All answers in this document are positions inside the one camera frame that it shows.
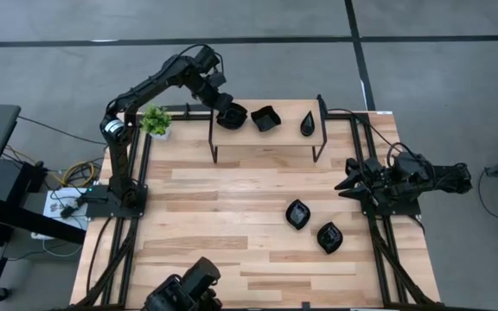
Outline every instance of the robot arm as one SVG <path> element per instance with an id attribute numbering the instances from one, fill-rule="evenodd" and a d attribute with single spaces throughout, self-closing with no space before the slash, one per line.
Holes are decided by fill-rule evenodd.
<path id="1" fill-rule="evenodd" d="M 183 276 L 169 276 L 145 300 L 143 311 L 220 311 L 222 302 L 209 288 L 220 279 L 218 268 L 201 257 Z"/>
<path id="2" fill-rule="evenodd" d="M 400 214 L 400 206 L 410 205 L 423 192 L 465 194 L 472 188 L 466 164 L 431 165 L 422 155 L 407 152 L 395 156 L 389 168 L 376 158 L 365 160 L 362 167 L 355 159 L 347 159 L 345 173 L 348 177 L 335 186 L 343 190 L 339 196 L 373 206 L 379 215 Z"/>
<path id="3" fill-rule="evenodd" d="M 218 86 L 226 82 L 224 75 L 215 71 L 203 76 L 219 63 L 214 50 L 208 46 L 203 46 L 194 58 L 174 55 L 158 73 L 109 103 L 99 128 L 111 154 L 112 177 L 108 188 L 111 200 L 127 208 L 137 203 L 138 185 L 128 174 L 127 148 L 138 127 L 137 110 L 141 106 L 171 86 L 186 86 L 192 96 L 207 107 L 219 112 L 228 110 L 233 97 L 218 92 Z M 124 113 L 124 122 L 117 117 L 121 112 Z"/>

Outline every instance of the chair wheel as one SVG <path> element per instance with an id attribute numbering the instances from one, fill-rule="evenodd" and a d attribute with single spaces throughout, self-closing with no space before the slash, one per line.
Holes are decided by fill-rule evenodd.
<path id="1" fill-rule="evenodd" d="M 5 299 L 9 298 L 10 296 L 10 290 L 6 288 L 0 288 L 0 301 L 4 301 Z"/>

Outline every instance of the black floor line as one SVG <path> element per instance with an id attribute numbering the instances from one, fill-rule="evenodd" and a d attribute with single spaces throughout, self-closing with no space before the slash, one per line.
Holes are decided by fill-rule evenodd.
<path id="1" fill-rule="evenodd" d="M 498 41 L 498 35 L 363 36 L 361 42 L 483 42 Z"/>
<path id="2" fill-rule="evenodd" d="M 259 43 L 335 43 L 352 42 L 350 36 L 275 36 L 185 39 L 124 39 L 71 41 L 0 41 L 0 48 L 54 48 L 54 47 L 116 47 L 162 46 L 191 44 L 259 44 Z"/>
<path id="3" fill-rule="evenodd" d="M 351 36 L 353 37 L 354 56 L 356 57 L 356 64 L 359 68 L 359 76 L 361 77 L 364 104 L 368 111 L 375 111 L 376 104 L 374 103 L 372 86 L 370 85 L 370 79 L 368 77 L 367 63 L 364 60 L 364 52 L 362 51 L 361 37 L 359 35 L 359 28 L 357 27 L 356 16 L 354 14 L 353 1 L 345 0 L 345 9 L 347 10 L 349 27 L 351 28 Z"/>

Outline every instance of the gray floor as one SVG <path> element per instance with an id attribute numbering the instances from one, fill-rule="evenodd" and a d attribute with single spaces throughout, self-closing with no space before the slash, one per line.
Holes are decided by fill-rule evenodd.
<path id="1" fill-rule="evenodd" d="M 498 1 L 354 0 L 361 35 L 498 35 Z M 0 41 L 156 39 L 257 35 L 349 35 L 342 0 L 0 0 Z M 0 104 L 99 140 L 102 107 L 184 47 L 0 48 Z M 224 90 L 238 98 L 314 98 L 365 109 L 351 43 L 215 45 Z M 394 111 L 403 142 L 434 163 L 469 164 L 474 181 L 498 162 L 498 42 L 367 43 L 378 110 Z M 193 100 L 185 90 L 162 105 Z M 82 143 L 19 122 L 11 145 L 50 168 L 97 157 Z M 425 194 L 421 205 L 444 302 L 498 309 L 498 219 L 477 187 Z M 498 213 L 498 179 L 482 193 Z M 17 287 L 0 310 L 66 306 L 77 263 L 10 263 Z"/>

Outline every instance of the white pot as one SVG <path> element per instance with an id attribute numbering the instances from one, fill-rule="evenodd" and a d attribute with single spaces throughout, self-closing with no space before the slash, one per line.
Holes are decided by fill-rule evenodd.
<path id="1" fill-rule="evenodd" d="M 158 140 L 169 140 L 169 136 L 170 136 L 170 127 L 166 128 L 166 131 L 164 132 L 164 134 L 162 135 L 159 135 L 159 134 L 149 134 L 151 135 L 151 137 L 153 137 L 153 139 L 158 139 Z"/>

